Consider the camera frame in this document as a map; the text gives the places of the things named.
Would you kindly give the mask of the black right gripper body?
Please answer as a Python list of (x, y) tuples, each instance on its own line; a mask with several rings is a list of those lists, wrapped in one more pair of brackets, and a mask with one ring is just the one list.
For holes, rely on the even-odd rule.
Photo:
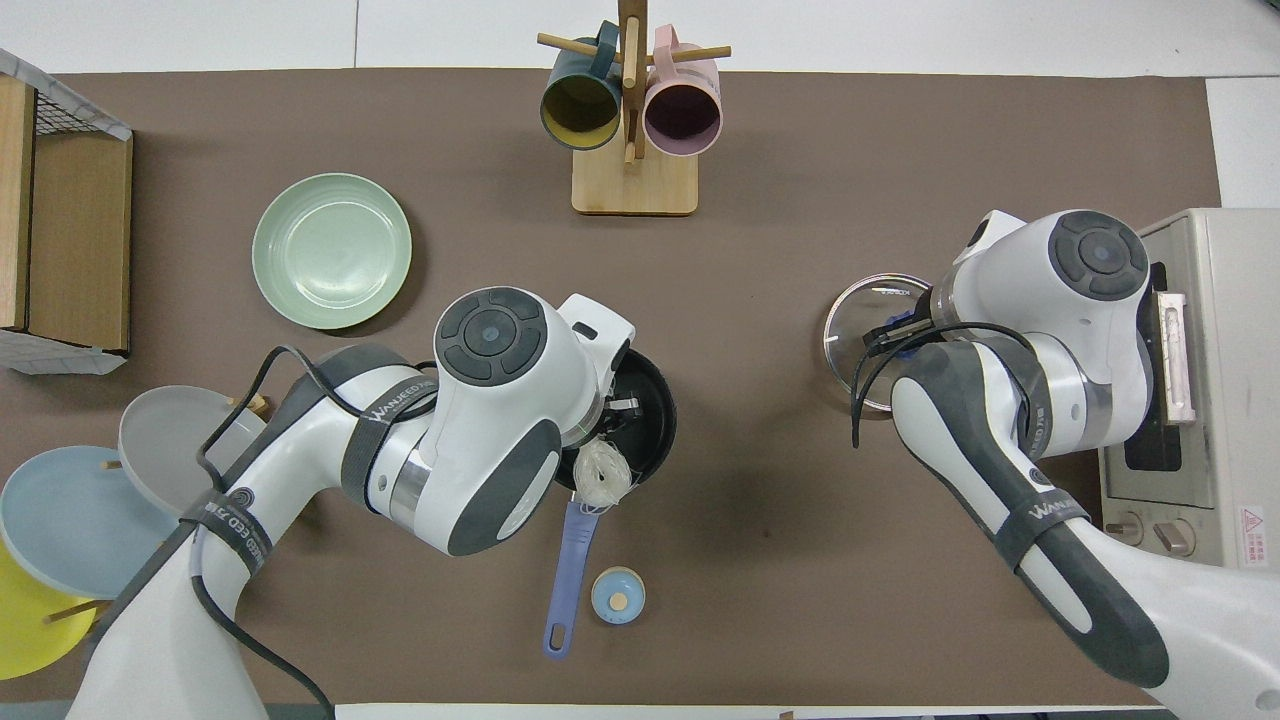
[(919, 300), (915, 307), (892, 315), (883, 325), (872, 328), (861, 338), (869, 354), (886, 354), (893, 345), (922, 334), (933, 327), (931, 302)]

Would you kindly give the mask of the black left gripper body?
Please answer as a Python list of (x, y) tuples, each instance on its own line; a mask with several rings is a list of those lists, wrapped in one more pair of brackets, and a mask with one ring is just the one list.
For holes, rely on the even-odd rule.
[(616, 386), (605, 397), (604, 409), (593, 430), (591, 439), (603, 439), (614, 446), (636, 446), (643, 438), (643, 401), (636, 386)]

